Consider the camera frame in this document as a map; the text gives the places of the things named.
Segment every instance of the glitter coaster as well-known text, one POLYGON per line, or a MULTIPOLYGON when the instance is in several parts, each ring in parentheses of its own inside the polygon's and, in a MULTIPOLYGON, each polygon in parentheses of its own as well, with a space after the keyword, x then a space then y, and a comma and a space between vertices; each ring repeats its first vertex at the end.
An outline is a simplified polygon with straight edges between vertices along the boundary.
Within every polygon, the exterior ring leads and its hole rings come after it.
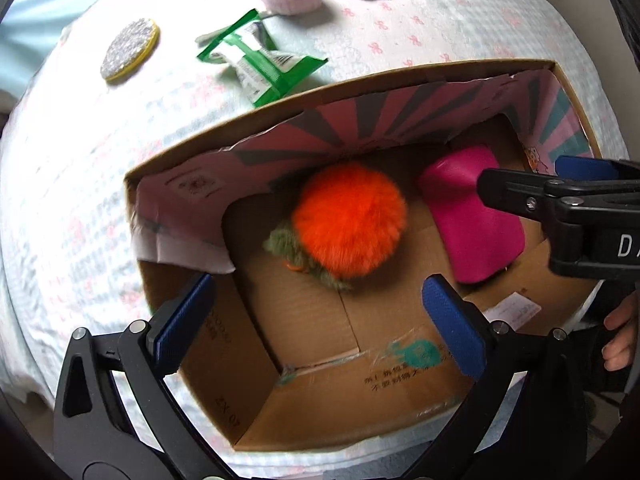
POLYGON ((139 66, 153 50, 159 35, 154 20, 141 18, 129 23, 107 49, 100 67, 102 78, 111 82, 139 66))

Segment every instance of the patterned bedsheet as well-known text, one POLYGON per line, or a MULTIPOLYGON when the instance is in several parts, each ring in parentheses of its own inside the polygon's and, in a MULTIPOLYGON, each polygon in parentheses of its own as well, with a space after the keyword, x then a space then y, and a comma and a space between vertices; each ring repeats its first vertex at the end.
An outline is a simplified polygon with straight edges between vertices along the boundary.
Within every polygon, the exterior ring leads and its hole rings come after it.
MULTIPOLYGON (((122 181, 133 166, 251 109, 232 72, 200 63, 194 38, 259 0, 99 0, 69 27, 4 130, 0 160, 0 382, 53 402, 72 330, 122 330, 148 319, 130 248, 122 181), (126 84, 99 75, 108 44, 128 22, 153 18, 158 49, 126 84)), ((324 0, 318 12, 272 17, 281 50, 328 56, 300 89, 402 66, 465 59, 555 59, 604 156, 626 148, 596 69, 545 0, 324 0)), ((141 437, 153 437, 118 378, 141 437)), ((178 375, 168 384, 206 440, 244 476, 274 478, 373 460, 433 438, 421 424, 339 450, 236 453, 178 375)))

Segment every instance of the blue gripper pad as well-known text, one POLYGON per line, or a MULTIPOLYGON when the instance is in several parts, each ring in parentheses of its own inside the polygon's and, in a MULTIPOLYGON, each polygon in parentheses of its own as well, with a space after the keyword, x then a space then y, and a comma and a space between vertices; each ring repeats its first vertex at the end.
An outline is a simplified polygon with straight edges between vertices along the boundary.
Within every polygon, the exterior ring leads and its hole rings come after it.
POLYGON ((561 155, 556 160, 556 175, 571 180, 617 180, 618 170, 608 160, 561 155))
POLYGON ((439 274, 424 280, 422 306, 436 325, 460 371, 477 381, 486 366, 486 344, 472 321, 481 325, 480 332, 488 326, 488 321, 475 305, 465 304, 452 286, 439 274), (481 316, 484 323, 476 316, 471 316, 475 319, 470 320, 465 315, 469 307, 481 316))
POLYGON ((178 371, 215 303, 216 282, 210 274, 202 274, 188 283, 186 290, 176 300, 158 309, 154 318, 161 325, 155 331, 152 323, 148 334, 151 340, 147 340, 151 343, 156 373, 166 376, 178 371))

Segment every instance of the orange fur ball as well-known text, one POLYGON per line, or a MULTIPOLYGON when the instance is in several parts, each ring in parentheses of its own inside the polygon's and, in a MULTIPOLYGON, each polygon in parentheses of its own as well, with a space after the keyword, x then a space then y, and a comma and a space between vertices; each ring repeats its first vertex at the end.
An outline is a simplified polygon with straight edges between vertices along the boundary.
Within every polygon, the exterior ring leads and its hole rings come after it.
POLYGON ((306 183, 292 221, 305 251, 348 280, 393 254, 406 227, 406 203, 385 174, 348 162, 306 183))

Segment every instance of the finger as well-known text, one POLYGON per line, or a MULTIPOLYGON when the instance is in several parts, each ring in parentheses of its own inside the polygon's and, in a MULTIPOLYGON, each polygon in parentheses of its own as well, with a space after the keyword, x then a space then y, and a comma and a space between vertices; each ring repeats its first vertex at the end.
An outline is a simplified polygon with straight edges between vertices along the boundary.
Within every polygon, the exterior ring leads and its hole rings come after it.
POLYGON ((622 303, 604 319, 604 326, 607 330, 615 330, 623 326, 637 314, 638 295, 634 292, 622 300, 622 303))
POLYGON ((636 351, 634 348, 628 346, 615 357, 612 357, 611 359, 607 359, 604 363, 604 367, 609 372, 622 370, 622 368, 629 366, 633 362, 635 352, 636 351))
POLYGON ((627 347, 634 346, 637 338, 638 324, 635 319, 632 319, 616 334, 615 338, 604 345, 602 357, 605 360, 615 357, 627 347))

